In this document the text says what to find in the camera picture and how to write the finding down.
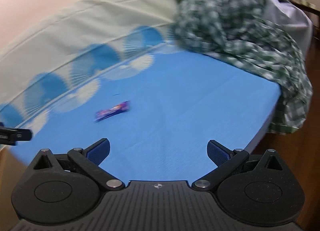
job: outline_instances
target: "blue bed sheet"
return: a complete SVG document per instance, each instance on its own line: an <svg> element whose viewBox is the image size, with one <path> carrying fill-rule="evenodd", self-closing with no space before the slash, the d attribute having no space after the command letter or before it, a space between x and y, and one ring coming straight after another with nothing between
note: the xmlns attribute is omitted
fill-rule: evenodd
<svg viewBox="0 0 320 231"><path fill-rule="evenodd" d="M66 153L108 138L100 167L121 179L194 180L216 166L215 139L245 148L273 111L277 84L209 56L162 45L119 63L27 121L35 136L11 149L28 164L42 148ZM94 122L98 110L130 100L128 112Z"/></svg>

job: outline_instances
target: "purple package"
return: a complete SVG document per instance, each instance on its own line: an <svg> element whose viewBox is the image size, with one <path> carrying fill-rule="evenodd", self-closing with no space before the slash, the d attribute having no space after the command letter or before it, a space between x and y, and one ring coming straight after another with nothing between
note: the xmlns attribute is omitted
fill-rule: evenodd
<svg viewBox="0 0 320 231"><path fill-rule="evenodd" d="M116 105L115 107L107 110L100 110L96 114L96 121L100 121L102 119L105 119L107 117L120 114L122 112L129 110L129 101L123 102L119 105Z"/></svg>

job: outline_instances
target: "wooden floor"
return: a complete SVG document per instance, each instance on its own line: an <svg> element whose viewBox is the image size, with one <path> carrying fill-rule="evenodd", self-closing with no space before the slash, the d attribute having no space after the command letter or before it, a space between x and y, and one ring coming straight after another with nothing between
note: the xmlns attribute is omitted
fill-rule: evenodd
<svg viewBox="0 0 320 231"><path fill-rule="evenodd" d="M306 58L313 98L303 127L291 135L267 134L255 149L278 151L302 186L306 200L298 224L306 231L320 230L320 41L314 39Z"/></svg>

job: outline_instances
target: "crumpled blanket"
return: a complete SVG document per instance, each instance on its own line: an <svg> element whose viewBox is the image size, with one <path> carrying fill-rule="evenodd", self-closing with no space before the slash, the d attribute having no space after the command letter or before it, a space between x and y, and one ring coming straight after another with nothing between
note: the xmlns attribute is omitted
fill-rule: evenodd
<svg viewBox="0 0 320 231"><path fill-rule="evenodd" d="M172 27L186 49L280 84L269 132L293 133L306 119L312 86L296 42L265 19L266 0L178 0Z"/></svg>

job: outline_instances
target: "bed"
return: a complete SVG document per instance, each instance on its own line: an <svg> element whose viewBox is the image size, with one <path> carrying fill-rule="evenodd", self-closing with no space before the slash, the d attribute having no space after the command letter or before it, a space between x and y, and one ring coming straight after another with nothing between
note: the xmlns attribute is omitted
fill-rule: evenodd
<svg viewBox="0 0 320 231"><path fill-rule="evenodd" d="M0 55L0 121L34 138L11 153L66 153L108 138L101 167L121 179L187 180L216 166L214 139L252 152L281 95L278 84L178 47L175 0L81 0L32 26ZM95 122L98 110L130 110Z"/></svg>

